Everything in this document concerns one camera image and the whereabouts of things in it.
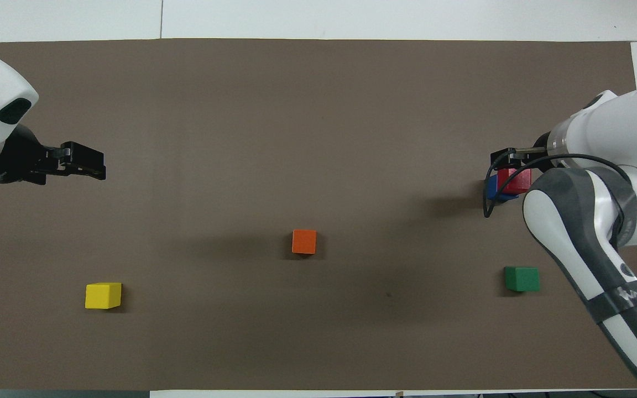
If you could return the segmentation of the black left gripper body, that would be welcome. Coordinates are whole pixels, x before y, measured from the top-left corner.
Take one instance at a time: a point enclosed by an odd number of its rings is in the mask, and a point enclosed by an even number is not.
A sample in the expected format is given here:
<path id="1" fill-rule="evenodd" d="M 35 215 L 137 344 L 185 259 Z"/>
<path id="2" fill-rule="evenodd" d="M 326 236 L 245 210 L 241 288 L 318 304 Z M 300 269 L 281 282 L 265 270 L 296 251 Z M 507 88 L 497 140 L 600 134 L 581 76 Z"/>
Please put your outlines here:
<path id="1" fill-rule="evenodd" d="M 29 182 L 45 185 L 48 175 L 63 176 L 55 147 L 45 146 L 26 126 L 20 124 L 3 143 L 0 153 L 0 184 Z"/>

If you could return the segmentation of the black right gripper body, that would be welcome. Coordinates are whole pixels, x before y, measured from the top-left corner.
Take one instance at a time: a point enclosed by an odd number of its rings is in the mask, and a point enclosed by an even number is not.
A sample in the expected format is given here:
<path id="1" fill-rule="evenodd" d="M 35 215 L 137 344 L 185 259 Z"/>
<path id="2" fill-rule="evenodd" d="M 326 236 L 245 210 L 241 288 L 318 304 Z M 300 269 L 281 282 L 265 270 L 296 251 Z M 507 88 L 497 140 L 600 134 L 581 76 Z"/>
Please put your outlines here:
<path id="1" fill-rule="evenodd" d="M 533 146 L 518 149 L 521 163 L 526 165 L 534 162 L 534 168 L 537 168 L 541 172 L 553 169 L 554 164 L 552 160 L 544 160 L 545 157 L 550 156 L 547 149 L 549 138 L 550 133 L 544 133 L 538 137 Z"/>

